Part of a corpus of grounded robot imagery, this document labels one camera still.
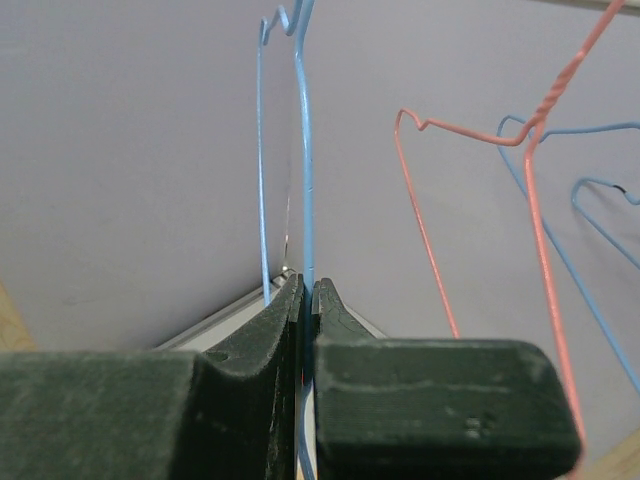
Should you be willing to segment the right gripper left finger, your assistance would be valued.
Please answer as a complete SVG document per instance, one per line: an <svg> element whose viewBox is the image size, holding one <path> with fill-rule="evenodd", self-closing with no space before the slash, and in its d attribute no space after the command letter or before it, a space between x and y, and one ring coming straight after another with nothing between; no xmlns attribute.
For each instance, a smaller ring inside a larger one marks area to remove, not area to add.
<svg viewBox="0 0 640 480"><path fill-rule="evenodd" d="M292 479L305 289L204 351L1 357L5 479Z"/></svg>

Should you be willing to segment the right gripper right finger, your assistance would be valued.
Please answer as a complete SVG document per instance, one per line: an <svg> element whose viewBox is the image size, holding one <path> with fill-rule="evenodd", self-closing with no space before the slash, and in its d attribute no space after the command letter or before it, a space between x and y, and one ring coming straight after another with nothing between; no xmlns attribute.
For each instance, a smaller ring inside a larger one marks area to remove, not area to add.
<svg viewBox="0 0 640 480"><path fill-rule="evenodd" d="M314 286L322 479L555 479L582 443L556 370L517 340L373 336Z"/></svg>

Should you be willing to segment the pink hanger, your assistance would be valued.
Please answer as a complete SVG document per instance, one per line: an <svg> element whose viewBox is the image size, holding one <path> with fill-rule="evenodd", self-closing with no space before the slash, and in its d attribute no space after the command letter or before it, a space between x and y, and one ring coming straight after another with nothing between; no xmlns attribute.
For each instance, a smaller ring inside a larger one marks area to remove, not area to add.
<svg viewBox="0 0 640 480"><path fill-rule="evenodd" d="M454 338L459 338L458 323L453 314L443 280L436 262L436 258L430 243L429 236L422 218L419 203L416 198L411 175L407 162L405 160L402 144L400 141L400 126L405 117L413 120L418 131L422 132L429 127L439 128L448 132L452 132L464 137L485 142L488 144L504 147L516 147L522 143L526 143L526 150L523 157L524 177L526 185L526 196L531 216L531 224L534 232L536 251L541 270L542 282L546 295L546 302L550 317L550 322L555 341L556 353L560 360L561 373L564 380L565 392L568 395L569 406L571 409L574 424L577 427L577 433L580 439L580 445L584 446L586 442L586 430L583 419L582 408L580 404L579 394L575 382L573 367L571 364L569 347L566 339L564 321L560 312L559 300L556 291L555 280L551 267L551 259L548 252L546 241L544 240L543 218L539 205L538 192L536 188L534 175L534 153L537 145L540 143L542 135L546 127L546 120L552 109L558 103L560 97L566 91L570 81L575 76L577 70L594 47L600 36L609 26L614 16L619 13L625 4L624 0L611 1L599 20L588 34L575 56L560 71L556 80L551 85L548 93L545 95L540 105L537 107L531 117L524 123L519 134L515 137L498 137L464 128L459 125L447 123L435 118L426 118L422 120L418 114L410 109L402 108L398 111L394 123L394 143L398 158L401 163L404 179L412 208L419 227L420 235L424 243L427 256L433 271L436 285L441 297L444 311L449 323L450 330Z"/></svg>

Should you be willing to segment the blue wire hanger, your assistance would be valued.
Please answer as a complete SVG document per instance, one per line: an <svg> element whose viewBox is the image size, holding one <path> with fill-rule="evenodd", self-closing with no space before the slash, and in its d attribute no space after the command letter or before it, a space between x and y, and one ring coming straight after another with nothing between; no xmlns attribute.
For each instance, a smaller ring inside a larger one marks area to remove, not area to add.
<svg viewBox="0 0 640 480"><path fill-rule="evenodd" d="M639 269L639 195L611 180L579 178L570 194L574 211Z"/></svg>

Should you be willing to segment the blue hanger yellow shirt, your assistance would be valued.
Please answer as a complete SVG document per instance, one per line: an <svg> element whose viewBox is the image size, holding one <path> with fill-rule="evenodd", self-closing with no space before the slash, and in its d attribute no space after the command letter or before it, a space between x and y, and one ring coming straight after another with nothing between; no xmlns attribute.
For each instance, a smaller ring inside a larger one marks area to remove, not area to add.
<svg viewBox="0 0 640 480"><path fill-rule="evenodd" d="M302 368L302 405L306 406L313 386L313 342L314 325L312 319L312 292L315 284L315 245L314 245L314 172L312 148L311 103L304 64L304 44L315 2L296 1L293 10L288 11L279 5L271 18L260 21L258 47L256 52L256 127L257 127L257 167L258 167L258 205L259 234L261 252L261 274L264 291L264 304L271 301L268 241L266 222L266 199L263 158L263 48L268 45L270 34L276 26L281 26L284 34L295 38L294 68L299 92L303 150L303 280L305 290L303 317L303 368Z"/></svg>

